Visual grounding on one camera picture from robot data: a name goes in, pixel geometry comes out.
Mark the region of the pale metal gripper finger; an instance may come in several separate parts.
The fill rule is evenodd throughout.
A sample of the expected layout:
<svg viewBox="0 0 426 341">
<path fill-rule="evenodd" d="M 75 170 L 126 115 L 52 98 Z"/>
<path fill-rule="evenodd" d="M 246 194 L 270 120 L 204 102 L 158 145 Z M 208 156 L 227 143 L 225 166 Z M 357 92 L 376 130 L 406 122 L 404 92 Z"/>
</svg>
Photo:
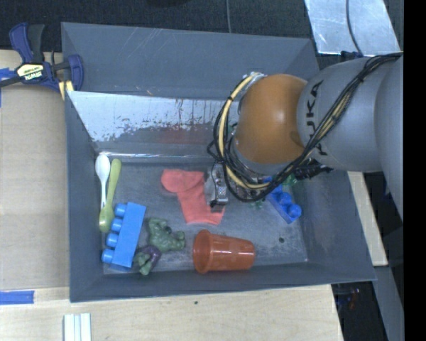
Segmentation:
<svg viewBox="0 0 426 341">
<path fill-rule="evenodd" d="M 209 201 L 209 206 L 213 212 L 221 212 L 229 204 L 229 198 L 227 194 L 227 186 L 213 186 L 213 191 L 211 194 L 211 199 Z"/>
<path fill-rule="evenodd" d="M 219 163 L 213 164 L 211 171 L 209 173 L 209 181 L 216 188 L 223 186 L 224 171 L 221 164 Z"/>
</svg>

